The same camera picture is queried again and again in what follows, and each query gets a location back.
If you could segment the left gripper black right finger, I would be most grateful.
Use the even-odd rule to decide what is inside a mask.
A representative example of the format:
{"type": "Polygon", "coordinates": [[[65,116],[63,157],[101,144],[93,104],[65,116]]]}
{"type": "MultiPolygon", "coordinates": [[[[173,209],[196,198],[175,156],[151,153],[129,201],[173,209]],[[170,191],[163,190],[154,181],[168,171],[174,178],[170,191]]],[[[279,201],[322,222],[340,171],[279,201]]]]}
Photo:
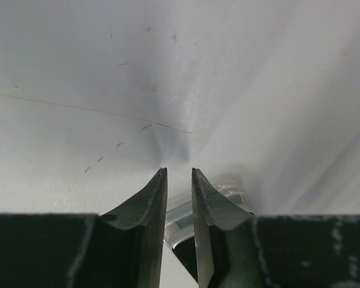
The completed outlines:
{"type": "Polygon", "coordinates": [[[200,287],[360,287],[360,215],[255,216],[191,177],[200,287]]]}

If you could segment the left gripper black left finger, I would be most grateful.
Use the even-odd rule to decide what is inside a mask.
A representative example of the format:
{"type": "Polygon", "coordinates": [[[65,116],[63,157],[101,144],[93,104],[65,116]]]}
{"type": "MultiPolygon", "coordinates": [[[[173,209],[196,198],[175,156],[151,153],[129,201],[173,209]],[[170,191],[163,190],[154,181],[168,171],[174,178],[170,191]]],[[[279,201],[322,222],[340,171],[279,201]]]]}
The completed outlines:
{"type": "Polygon", "coordinates": [[[0,287],[158,287],[167,169],[103,214],[0,213],[0,287]]]}

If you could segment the black smartphone blue edge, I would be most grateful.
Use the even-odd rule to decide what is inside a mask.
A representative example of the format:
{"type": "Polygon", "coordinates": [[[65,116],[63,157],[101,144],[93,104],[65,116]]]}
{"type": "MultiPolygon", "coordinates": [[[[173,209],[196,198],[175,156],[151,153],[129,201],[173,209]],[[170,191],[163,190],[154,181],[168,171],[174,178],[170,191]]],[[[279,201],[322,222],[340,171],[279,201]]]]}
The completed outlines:
{"type": "Polygon", "coordinates": [[[188,273],[193,277],[193,279],[198,282],[194,236],[191,236],[185,240],[181,240],[171,248],[171,251],[188,271],[188,273]]]}

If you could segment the clear magsafe phone case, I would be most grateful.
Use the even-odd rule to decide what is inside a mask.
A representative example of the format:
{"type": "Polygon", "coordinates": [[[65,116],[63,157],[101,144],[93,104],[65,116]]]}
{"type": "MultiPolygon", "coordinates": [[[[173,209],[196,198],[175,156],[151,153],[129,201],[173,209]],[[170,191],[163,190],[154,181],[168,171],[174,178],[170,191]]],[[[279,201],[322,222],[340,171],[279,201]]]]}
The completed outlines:
{"type": "MultiPolygon", "coordinates": [[[[241,177],[237,174],[225,174],[209,178],[208,181],[222,195],[228,198],[236,206],[253,213],[252,205],[241,177]]],[[[171,249],[192,238],[193,206],[191,190],[187,190],[167,204],[166,222],[164,227],[164,243],[171,249]]]]}

